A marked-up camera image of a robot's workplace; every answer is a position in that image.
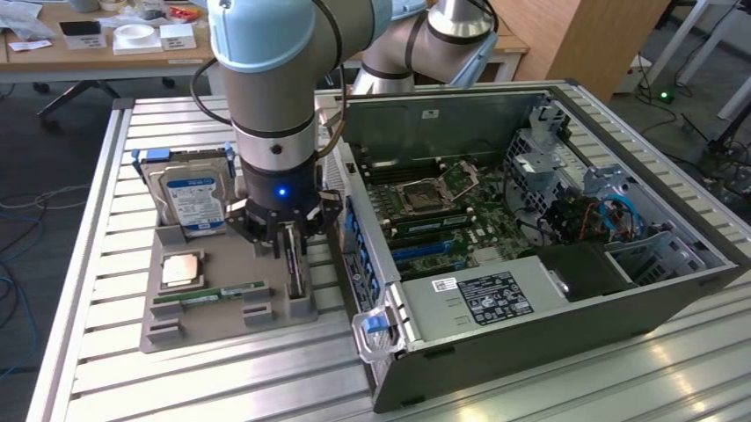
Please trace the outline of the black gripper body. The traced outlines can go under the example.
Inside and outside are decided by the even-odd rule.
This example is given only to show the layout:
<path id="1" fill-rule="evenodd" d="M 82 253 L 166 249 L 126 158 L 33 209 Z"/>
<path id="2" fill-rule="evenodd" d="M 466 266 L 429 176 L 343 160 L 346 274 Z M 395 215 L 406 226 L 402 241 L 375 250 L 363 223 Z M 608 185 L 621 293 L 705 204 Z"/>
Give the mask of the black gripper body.
<path id="1" fill-rule="evenodd" d="M 306 227 L 307 215 L 321 202 L 317 162 L 306 161 L 293 169 L 269 171 L 243 161 L 242 170 L 249 197 L 246 216 L 269 225 L 275 213 L 278 222 L 297 222 Z"/>

